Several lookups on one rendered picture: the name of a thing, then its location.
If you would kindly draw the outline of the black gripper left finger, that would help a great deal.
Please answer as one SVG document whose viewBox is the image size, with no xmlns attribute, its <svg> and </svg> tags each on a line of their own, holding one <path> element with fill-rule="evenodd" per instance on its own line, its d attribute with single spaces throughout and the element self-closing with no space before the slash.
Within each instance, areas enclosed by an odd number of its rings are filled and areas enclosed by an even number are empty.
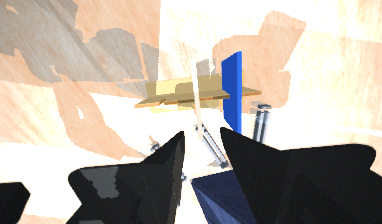
<svg viewBox="0 0 382 224">
<path fill-rule="evenodd" d="M 151 224 L 175 224 L 185 157 L 185 134 L 179 131 L 141 162 L 79 167 L 67 182 L 79 200 L 137 196 Z"/>
</svg>

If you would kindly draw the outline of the tan slotted board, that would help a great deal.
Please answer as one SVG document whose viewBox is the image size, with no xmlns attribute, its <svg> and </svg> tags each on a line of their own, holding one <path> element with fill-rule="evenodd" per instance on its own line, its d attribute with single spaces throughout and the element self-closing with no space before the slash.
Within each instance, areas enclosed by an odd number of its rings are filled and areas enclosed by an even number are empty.
<svg viewBox="0 0 382 224">
<path fill-rule="evenodd" d="M 222 90 L 222 74 L 197 76 L 197 82 L 200 109 L 223 106 L 223 99 L 230 98 Z M 246 96 L 262 95 L 260 90 L 244 87 L 244 82 L 242 71 L 242 104 Z M 150 107 L 152 114 L 196 109 L 192 77 L 147 82 L 145 87 L 148 98 L 135 104 L 135 109 Z"/>
</svg>

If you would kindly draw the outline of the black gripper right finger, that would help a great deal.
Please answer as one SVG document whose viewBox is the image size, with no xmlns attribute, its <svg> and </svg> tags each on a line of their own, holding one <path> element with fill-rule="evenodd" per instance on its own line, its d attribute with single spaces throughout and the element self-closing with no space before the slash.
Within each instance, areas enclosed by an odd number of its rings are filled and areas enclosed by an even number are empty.
<svg viewBox="0 0 382 224">
<path fill-rule="evenodd" d="M 364 143 L 280 150 L 226 127 L 220 137 L 257 224 L 284 224 L 299 172 L 370 169 L 376 158 L 375 148 Z"/>
</svg>

